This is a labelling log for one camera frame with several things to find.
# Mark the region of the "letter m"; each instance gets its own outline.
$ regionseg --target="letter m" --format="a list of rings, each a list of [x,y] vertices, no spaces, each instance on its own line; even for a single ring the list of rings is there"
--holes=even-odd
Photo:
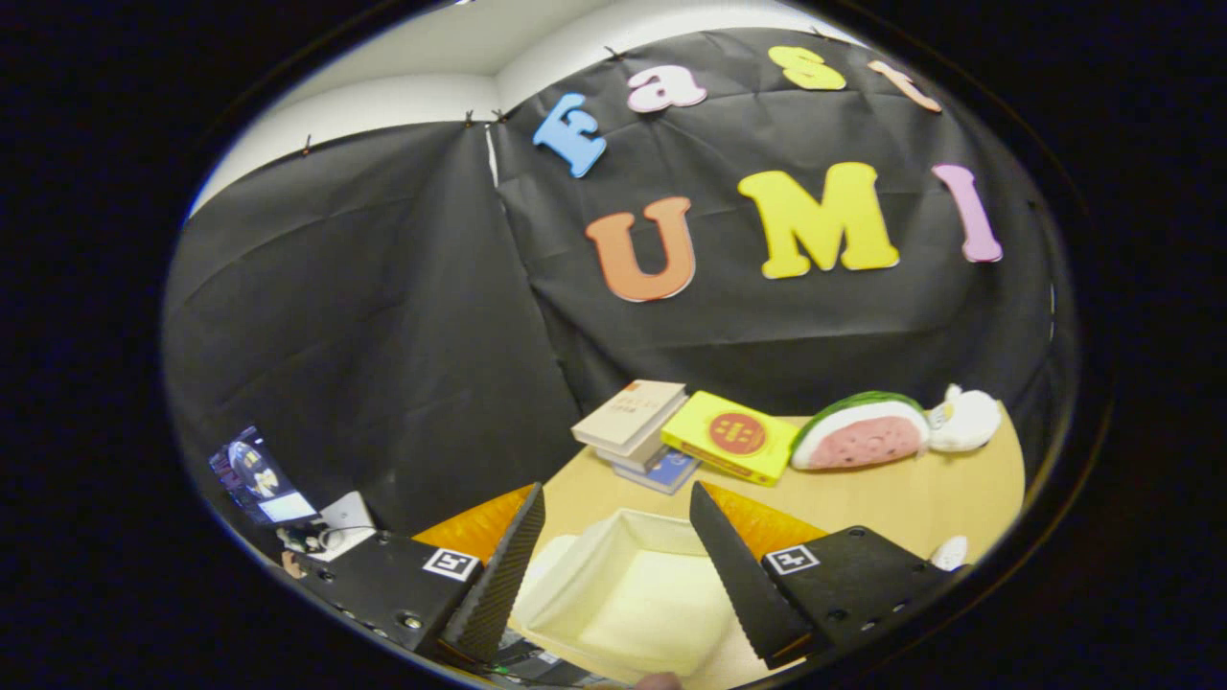
[[[800,242],[814,263],[831,270],[839,255],[849,270],[885,269],[899,263],[899,252],[886,233],[874,182],[877,172],[865,163],[836,163],[827,171],[820,204],[787,172],[768,171],[741,180],[737,192],[755,200],[767,236],[763,275],[795,277],[810,271]]]

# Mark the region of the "stack of books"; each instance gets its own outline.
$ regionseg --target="stack of books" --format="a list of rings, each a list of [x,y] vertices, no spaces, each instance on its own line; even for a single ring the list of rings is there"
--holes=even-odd
[[[686,400],[682,383],[633,381],[571,427],[571,433],[591,446],[620,476],[672,494],[698,465],[683,453],[669,457],[672,449],[660,438],[661,427]]]

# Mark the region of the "computer screen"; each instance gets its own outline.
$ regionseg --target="computer screen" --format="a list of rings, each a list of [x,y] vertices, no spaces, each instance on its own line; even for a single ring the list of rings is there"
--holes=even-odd
[[[222,446],[209,460],[231,498],[256,524],[277,525],[318,517],[315,508],[298,492],[265,446],[264,436],[248,427]]]

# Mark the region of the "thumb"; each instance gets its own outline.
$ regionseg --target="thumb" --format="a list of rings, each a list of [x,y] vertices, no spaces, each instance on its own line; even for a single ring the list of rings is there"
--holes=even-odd
[[[633,690],[682,690],[682,681],[676,673],[654,673],[643,676]]]

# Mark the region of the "foam letter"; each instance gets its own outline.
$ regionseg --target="foam letter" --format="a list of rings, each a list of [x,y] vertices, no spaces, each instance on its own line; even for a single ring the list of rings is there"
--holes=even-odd
[[[628,302],[647,302],[672,297],[694,277],[694,246],[686,227],[690,199],[669,196],[648,204],[644,217],[656,222],[660,243],[665,247],[665,270],[645,275],[639,270],[631,244],[634,215],[614,214],[593,221],[585,235],[596,243],[596,254],[605,274],[605,284]]]
[[[823,64],[822,58],[791,45],[777,45],[767,52],[773,63],[784,68],[784,76],[810,91],[838,91],[848,85],[842,74]]]
[[[958,206],[958,216],[963,221],[963,255],[968,262],[1000,262],[1004,252],[996,238],[993,237],[993,228],[989,226],[989,216],[980,204],[980,195],[975,193],[975,176],[963,166],[934,166],[933,174],[941,178],[955,195],[955,205]]]
[[[941,106],[933,98],[929,98],[924,93],[920,93],[920,91],[917,90],[915,85],[912,83],[912,77],[909,77],[908,75],[879,60],[874,60],[872,63],[870,63],[869,69],[891,80],[891,83],[893,83],[896,88],[907,95],[908,98],[915,101],[915,103],[921,108],[933,110],[935,113],[941,112]]]
[[[763,275],[795,277],[810,273],[810,260],[798,252],[805,246],[814,263],[831,270],[839,241],[848,238],[842,262],[849,270],[886,269],[899,263],[899,252],[886,235],[874,180],[877,172],[865,163],[836,163],[827,171],[818,204],[787,172],[768,171],[741,180],[737,192],[758,205],[767,254]]]
[[[571,163],[571,177],[584,177],[605,152],[605,139],[583,136],[596,131],[596,120],[583,110],[575,110],[583,104],[584,97],[579,93],[563,95],[533,135],[534,145],[545,144]]]
[[[669,106],[685,108],[707,98],[707,90],[694,83],[694,75],[677,65],[643,70],[626,83],[634,90],[626,99],[626,104],[636,113],[654,113]]]

